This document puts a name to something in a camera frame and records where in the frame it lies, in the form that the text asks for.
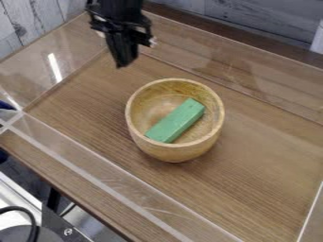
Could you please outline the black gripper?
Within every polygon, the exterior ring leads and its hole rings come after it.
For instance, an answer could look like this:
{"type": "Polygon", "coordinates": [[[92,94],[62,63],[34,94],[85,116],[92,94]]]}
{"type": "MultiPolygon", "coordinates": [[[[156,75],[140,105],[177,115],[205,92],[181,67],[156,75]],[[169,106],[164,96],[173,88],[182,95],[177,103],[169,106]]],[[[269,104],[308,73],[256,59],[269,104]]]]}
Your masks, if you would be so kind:
{"type": "Polygon", "coordinates": [[[137,44],[153,47],[150,20],[142,14],[144,0],[86,0],[85,11],[90,28],[105,34],[105,42],[116,67],[126,67],[137,58],[137,44]]]}

